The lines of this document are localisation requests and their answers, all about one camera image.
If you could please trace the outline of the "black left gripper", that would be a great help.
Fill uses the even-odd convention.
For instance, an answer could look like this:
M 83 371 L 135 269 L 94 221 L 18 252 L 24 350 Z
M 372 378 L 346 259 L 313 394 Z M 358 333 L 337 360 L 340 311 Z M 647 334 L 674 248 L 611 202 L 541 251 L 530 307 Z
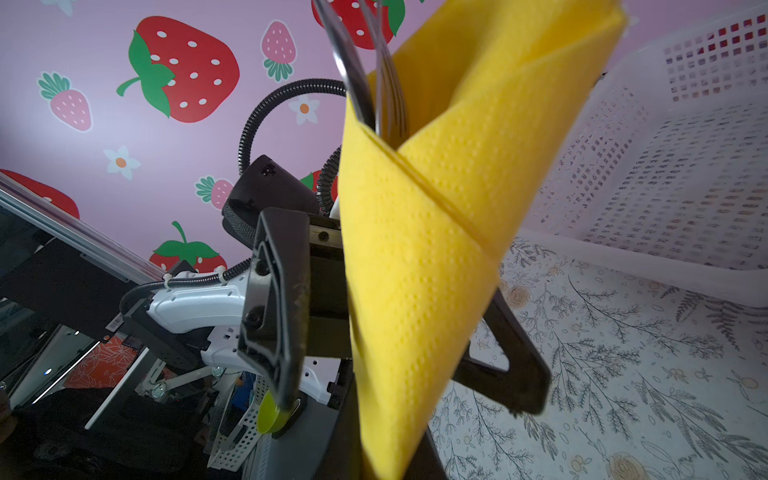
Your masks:
M 339 221 L 261 212 L 237 355 L 265 377 L 279 408 L 293 405 L 306 354 L 352 358 L 347 292 Z

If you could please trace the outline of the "yellow paper napkin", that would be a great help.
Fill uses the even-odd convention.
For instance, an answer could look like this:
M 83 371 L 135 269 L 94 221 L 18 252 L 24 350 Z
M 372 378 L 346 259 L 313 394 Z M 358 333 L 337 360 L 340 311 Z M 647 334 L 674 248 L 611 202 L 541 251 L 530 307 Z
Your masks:
M 338 193 L 362 475 L 400 479 L 626 24 L 617 1 L 448 1 L 394 64 L 409 138 L 345 120 Z

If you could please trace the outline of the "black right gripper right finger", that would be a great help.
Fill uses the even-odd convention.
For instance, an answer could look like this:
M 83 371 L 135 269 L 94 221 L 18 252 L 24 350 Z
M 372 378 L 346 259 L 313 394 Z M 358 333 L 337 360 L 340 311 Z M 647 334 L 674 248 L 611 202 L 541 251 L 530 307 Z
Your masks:
M 433 437 L 426 429 L 407 469 L 407 480 L 447 480 Z

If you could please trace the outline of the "silver fork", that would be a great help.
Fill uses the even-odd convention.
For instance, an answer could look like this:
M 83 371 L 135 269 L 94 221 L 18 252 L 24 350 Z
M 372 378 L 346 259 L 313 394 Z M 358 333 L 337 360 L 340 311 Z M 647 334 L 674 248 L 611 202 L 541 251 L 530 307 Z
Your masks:
M 376 133 L 392 150 L 397 150 L 409 136 L 403 89 L 383 35 L 382 18 L 366 3 L 361 10 L 376 51 Z

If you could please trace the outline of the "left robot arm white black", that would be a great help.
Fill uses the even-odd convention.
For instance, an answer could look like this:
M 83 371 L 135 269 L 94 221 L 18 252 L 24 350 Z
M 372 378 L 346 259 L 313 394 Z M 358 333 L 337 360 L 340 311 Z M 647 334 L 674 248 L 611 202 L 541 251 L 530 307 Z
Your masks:
M 165 244 L 159 255 L 176 265 L 123 297 L 125 321 L 170 365 L 252 372 L 279 407 L 308 396 L 340 409 L 353 372 L 342 232 L 329 214 L 337 168 L 300 181 L 261 156 L 231 187 L 202 178 L 198 194 L 250 258 L 205 274 L 190 244 Z

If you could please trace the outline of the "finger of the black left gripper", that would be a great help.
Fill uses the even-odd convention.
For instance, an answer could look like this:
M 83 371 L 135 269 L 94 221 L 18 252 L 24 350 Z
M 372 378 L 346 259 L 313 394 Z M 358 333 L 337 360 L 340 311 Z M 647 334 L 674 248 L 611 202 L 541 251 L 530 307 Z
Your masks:
M 500 291 L 494 293 L 482 320 L 509 365 L 501 369 L 465 353 L 452 380 L 503 405 L 514 415 L 541 414 L 547 402 L 552 375 Z

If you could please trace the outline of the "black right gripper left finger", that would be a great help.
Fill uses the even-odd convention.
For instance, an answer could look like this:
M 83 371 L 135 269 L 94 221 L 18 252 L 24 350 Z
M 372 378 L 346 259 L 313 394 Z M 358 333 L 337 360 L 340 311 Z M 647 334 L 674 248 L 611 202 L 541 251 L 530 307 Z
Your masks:
M 362 452 L 358 395 L 350 360 L 341 362 L 337 381 L 332 384 L 330 392 L 329 406 L 338 415 L 313 479 L 360 479 Z

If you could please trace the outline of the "silver spoon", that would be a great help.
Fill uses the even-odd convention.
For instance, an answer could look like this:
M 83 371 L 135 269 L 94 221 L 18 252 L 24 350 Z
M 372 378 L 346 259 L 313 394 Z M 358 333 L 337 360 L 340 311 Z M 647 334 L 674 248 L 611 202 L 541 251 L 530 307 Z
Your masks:
M 374 129 L 375 107 L 355 45 L 330 2 L 315 0 L 313 5 L 329 38 L 334 61 L 345 84 L 354 114 L 360 123 Z

